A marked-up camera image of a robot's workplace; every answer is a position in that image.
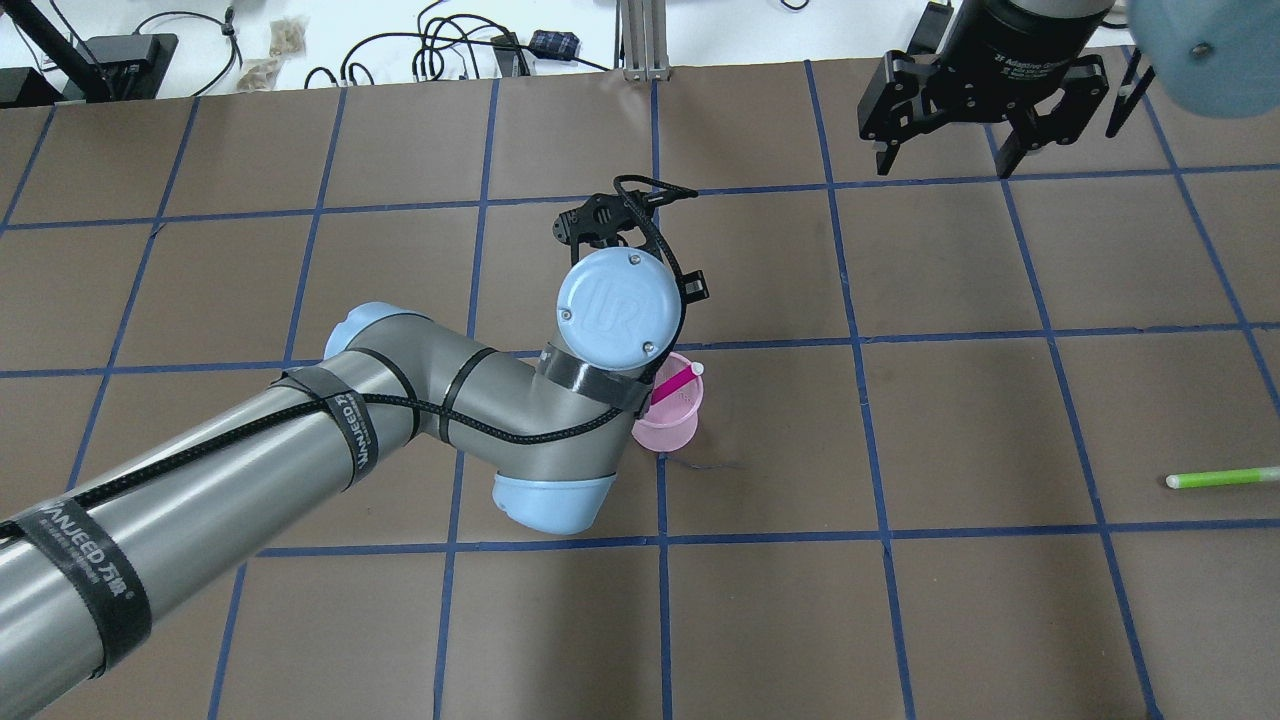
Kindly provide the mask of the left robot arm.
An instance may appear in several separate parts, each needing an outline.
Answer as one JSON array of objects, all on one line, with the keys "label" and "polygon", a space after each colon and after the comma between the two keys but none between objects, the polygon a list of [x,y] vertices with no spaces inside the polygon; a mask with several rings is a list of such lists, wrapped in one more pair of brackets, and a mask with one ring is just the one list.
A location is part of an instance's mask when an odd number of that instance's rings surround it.
[{"label": "left robot arm", "polygon": [[691,304],[657,213],[696,191],[618,176],[561,213],[570,268],[529,365],[390,304],[324,357],[87,486],[3,523],[3,716],[28,719],[420,436],[495,468],[497,507],[549,536],[590,528]]}]

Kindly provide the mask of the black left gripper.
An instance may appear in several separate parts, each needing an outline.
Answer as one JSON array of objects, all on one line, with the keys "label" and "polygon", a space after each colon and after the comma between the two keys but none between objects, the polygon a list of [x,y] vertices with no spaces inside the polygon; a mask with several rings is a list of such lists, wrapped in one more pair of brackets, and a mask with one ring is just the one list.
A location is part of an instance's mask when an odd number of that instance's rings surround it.
[{"label": "black left gripper", "polygon": [[696,190],[648,176],[617,176],[612,192],[594,193],[580,206],[561,213],[552,224],[552,234],[570,249],[570,264],[575,265],[581,261],[581,246],[627,249],[625,233],[637,231],[643,243],[636,249],[672,270],[680,297],[684,301],[703,301],[710,297],[704,273],[681,268],[672,245],[657,224],[660,208],[698,196]]}]

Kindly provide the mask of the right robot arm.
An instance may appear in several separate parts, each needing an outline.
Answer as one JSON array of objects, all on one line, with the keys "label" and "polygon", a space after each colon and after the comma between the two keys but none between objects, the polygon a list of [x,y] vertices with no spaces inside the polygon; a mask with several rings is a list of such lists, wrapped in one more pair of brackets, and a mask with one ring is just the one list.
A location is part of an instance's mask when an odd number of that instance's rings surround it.
[{"label": "right robot arm", "polygon": [[[876,145],[876,170],[948,124],[1006,123],[995,159],[1009,178],[1030,152],[1075,143],[1105,100],[1105,60],[1085,46],[1111,1],[965,1],[927,63],[886,53],[858,104],[858,133]],[[1105,131],[1115,136],[1160,79],[1180,108],[1247,118],[1277,106],[1275,1],[1130,1],[1135,47]]]}]

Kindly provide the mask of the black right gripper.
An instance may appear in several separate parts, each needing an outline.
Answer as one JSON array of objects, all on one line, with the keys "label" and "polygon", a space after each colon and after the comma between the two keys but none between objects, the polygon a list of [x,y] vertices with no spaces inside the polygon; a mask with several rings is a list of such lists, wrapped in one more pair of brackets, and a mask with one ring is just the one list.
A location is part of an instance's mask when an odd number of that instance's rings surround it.
[{"label": "black right gripper", "polygon": [[1105,60],[1087,54],[1112,1],[964,1],[929,60],[890,50],[858,104],[858,135],[887,177],[901,147],[950,124],[1009,124],[1006,181],[1029,152],[1075,143],[1105,100]]}]

